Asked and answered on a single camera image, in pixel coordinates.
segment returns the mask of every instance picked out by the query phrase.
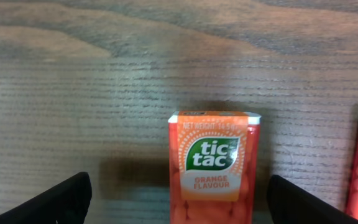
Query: wooden table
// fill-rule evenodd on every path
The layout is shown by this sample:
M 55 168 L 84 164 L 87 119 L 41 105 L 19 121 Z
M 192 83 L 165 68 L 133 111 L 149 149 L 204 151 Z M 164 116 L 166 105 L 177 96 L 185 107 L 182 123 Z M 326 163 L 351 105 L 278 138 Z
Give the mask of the wooden table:
M 168 223 L 183 109 L 263 116 L 256 223 L 271 174 L 343 209 L 358 0 L 0 0 L 0 213 L 87 171 L 86 223 Z

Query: tic tac logo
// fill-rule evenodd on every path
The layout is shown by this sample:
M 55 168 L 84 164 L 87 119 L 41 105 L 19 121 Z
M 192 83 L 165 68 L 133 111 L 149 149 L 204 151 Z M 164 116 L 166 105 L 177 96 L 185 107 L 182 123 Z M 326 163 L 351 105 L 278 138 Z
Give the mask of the tic tac logo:
M 195 141 L 186 157 L 188 170 L 224 170 L 236 161 L 239 138 L 207 137 Z

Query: brown wood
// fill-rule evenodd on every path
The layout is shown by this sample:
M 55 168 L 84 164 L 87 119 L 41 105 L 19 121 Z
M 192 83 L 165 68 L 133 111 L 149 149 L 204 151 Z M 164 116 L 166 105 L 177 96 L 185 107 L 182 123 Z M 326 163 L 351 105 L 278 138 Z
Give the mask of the brown wood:
M 263 116 L 259 223 L 273 173 L 343 209 L 358 1 L 0 1 L 0 213 L 87 171 L 87 223 L 168 223 L 183 109 Z

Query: black object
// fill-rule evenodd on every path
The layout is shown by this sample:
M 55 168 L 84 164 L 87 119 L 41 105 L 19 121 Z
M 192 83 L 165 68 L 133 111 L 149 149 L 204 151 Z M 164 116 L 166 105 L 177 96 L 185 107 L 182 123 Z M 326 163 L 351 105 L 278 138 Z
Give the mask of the black object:
M 274 224 L 358 224 L 358 220 L 279 175 L 270 178 L 267 203 Z
M 92 198 L 90 177 L 80 172 L 0 215 L 0 224 L 83 224 Z

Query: green leaf logo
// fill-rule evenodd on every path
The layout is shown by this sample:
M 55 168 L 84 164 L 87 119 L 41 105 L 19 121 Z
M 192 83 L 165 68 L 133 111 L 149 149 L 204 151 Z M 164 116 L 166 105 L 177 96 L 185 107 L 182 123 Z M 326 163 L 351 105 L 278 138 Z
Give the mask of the green leaf logo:
M 207 137 L 191 145 L 186 157 L 188 170 L 224 170 L 237 159 L 239 138 Z

